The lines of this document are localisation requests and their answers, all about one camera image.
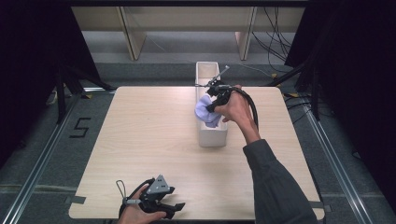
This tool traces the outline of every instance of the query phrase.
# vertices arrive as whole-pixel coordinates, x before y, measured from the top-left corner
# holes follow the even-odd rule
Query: metal rail
[[[361,196],[356,191],[355,187],[350,180],[346,169],[344,168],[343,163],[341,163],[340,159],[337,156],[334,148],[332,147],[332,143],[330,142],[326,132],[324,131],[323,127],[321,126],[320,121],[316,120],[314,115],[311,113],[310,108],[305,105],[304,111],[307,114],[308,120],[315,131],[315,134],[318,137],[318,140],[323,148],[323,151],[334,171],[335,176],[337,177],[338,183],[341,186],[341,189],[346,195],[346,198],[349,202],[349,205],[352,208],[353,213],[355,214],[356,219],[359,223],[373,223],[371,219],[366,205],[364,204]]]
[[[28,204],[30,197],[32,196],[33,191],[35,190],[35,186],[38,182],[38,179],[43,174],[44,169],[46,168],[52,152],[54,151],[57,143],[59,142],[60,136],[64,130],[64,126],[67,123],[74,107],[76,106],[79,95],[73,95],[69,107],[66,110],[66,114],[64,119],[56,124],[49,141],[41,152],[37,162],[35,163],[35,167],[32,172],[27,177],[25,183],[21,187],[18,196],[16,197],[14,203],[10,206],[5,218],[3,219],[3,224],[13,224],[17,223],[20,219],[26,204]]]

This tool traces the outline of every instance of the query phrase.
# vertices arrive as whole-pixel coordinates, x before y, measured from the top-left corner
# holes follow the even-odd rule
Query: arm
[[[217,106],[215,111],[225,116],[224,122],[236,122],[245,136],[244,153],[252,171],[256,222],[318,223],[297,182],[261,139],[243,96],[233,92],[228,104]]]

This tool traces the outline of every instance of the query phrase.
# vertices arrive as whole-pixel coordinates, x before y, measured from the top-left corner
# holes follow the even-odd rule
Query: gray floor
[[[247,86],[270,82],[272,79],[268,74],[282,74],[274,68],[285,71],[290,69],[282,66],[283,62],[272,54],[268,60],[267,51],[254,39],[251,41],[247,60],[240,61],[233,33],[149,33],[139,60],[134,62],[129,58],[122,33],[86,32],[84,36],[102,80],[114,86],[190,86],[194,84],[194,64],[197,61],[219,62],[220,66],[228,64],[233,70],[230,69],[230,75],[224,75],[224,78]],[[264,43],[270,43],[267,34],[257,36]],[[293,34],[284,36],[290,42],[293,39]],[[273,48],[280,51],[279,45],[273,45]],[[293,84],[296,78],[282,84],[280,89],[283,92],[294,92]],[[92,84],[83,82],[83,85],[90,87]],[[78,101],[19,223],[103,223],[103,220],[71,219],[67,215],[70,206],[67,199],[74,195],[78,187],[112,97],[112,94],[95,94],[91,99]],[[287,105],[300,102],[300,99],[291,99],[287,101]],[[336,116],[325,104],[320,104],[319,111],[320,123],[373,222],[396,223],[396,216],[368,170],[359,159],[351,155],[353,146],[337,122]],[[50,138],[56,116],[56,105],[49,105],[25,139],[27,146],[16,150],[0,170],[1,217],[7,213]],[[81,134],[81,131],[74,130],[79,118],[91,118],[81,123],[90,129],[84,138],[70,138],[72,134]],[[323,153],[303,106],[290,109],[290,118],[295,122],[294,128],[306,161],[316,179],[320,196],[323,202],[331,207],[331,212],[326,213],[326,223],[359,223]]]

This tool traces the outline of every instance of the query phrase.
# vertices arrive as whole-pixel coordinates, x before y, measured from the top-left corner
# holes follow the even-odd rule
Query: fingers
[[[217,105],[215,107],[215,112],[219,113],[219,114],[224,114],[224,110],[225,110],[225,105]]]
[[[134,194],[134,196],[132,196],[132,199],[139,199],[140,194],[142,194],[142,192],[148,187],[149,185],[145,185],[142,188],[140,188],[136,194]]]
[[[150,213],[150,214],[148,214],[148,221],[152,222],[152,221],[164,218],[164,217],[166,217],[166,213],[165,212]]]

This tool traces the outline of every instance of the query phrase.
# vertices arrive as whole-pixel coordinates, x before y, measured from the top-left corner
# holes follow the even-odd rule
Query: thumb
[[[148,214],[148,222],[156,221],[156,220],[159,220],[159,219],[164,218],[164,217],[166,217],[166,213],[165,212],[149,213]]]
[[[223,115],[223,112],[224,112],[224,110],[225,110],[224,107],[225,107],[225,105],[217,105],[217,106],[215,107],[215,112],[218,113],[218,114]]]

